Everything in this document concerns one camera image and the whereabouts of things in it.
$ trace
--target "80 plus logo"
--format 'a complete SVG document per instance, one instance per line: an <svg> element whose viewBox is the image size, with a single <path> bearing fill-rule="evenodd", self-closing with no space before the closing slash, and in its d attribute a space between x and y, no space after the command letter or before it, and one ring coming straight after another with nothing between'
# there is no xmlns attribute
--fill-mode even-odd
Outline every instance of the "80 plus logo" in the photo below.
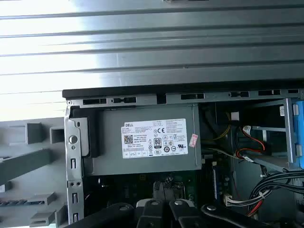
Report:
<svg viewBox="0 0 304 228"><path fill-rule="evenodd" d="M162 147L162 140L161 138L155 138L154 139L154 148L155 149L160 149Z"/></svg>

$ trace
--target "white connector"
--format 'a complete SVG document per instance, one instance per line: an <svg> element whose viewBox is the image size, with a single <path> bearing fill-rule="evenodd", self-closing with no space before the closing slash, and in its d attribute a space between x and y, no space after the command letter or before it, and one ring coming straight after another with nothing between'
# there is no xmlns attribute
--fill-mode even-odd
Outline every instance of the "white connector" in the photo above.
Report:
<svg viewBox="0 0 304 228"><path fill-rule="evenodd" d="M226 207L231 207L231 204L229 204L229 201L228 201L228 199L232 199L232 196L231 195L229 195L229 194L224 194L224 204L225 204L225 206Z"/></svg>

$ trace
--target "red sticker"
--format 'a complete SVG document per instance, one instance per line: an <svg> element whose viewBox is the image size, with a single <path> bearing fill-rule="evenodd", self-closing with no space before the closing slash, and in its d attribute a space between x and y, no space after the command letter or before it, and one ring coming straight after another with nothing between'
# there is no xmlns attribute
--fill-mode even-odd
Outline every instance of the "red sticker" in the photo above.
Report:
<svg viewBox="0 0 304 228"><path fill-rule="evenodd" d="M198 136L196 134L192 134L189 146L190 147L195 147L197 139L198 139Z"/></svg>

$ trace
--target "yellow wire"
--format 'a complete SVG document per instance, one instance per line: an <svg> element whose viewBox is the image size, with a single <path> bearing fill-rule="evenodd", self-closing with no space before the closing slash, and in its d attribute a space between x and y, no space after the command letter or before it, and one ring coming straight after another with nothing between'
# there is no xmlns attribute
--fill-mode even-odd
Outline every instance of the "yellow wire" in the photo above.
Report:
<svg viewBox="0 0 304 228"><path fill-rule="evenodd" d="M228 120L231 121L231 118L230 118L229 113L225 113L225 114L227 115ZM230 131L230 129L231 129L231 125L229 124L229 125L227 126L226 130L225 130L219 137L216 137L216 138L214 138L214 139L202 139L202 140L204 140L204 141L215 141L215 140L219 140L219 139L225 137L225 135L228 134L228 132Z"/></svg>

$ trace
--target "barcode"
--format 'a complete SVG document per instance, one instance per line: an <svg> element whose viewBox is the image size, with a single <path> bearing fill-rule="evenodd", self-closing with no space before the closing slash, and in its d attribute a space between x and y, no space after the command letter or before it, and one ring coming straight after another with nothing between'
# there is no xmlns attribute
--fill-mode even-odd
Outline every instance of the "barcode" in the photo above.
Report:
<svg viewBox="0 0 304 228"><path fill-rule="evenodd" d="M133 143L133 135L125 135L124 144L131 144L131 143Z"/></svg>

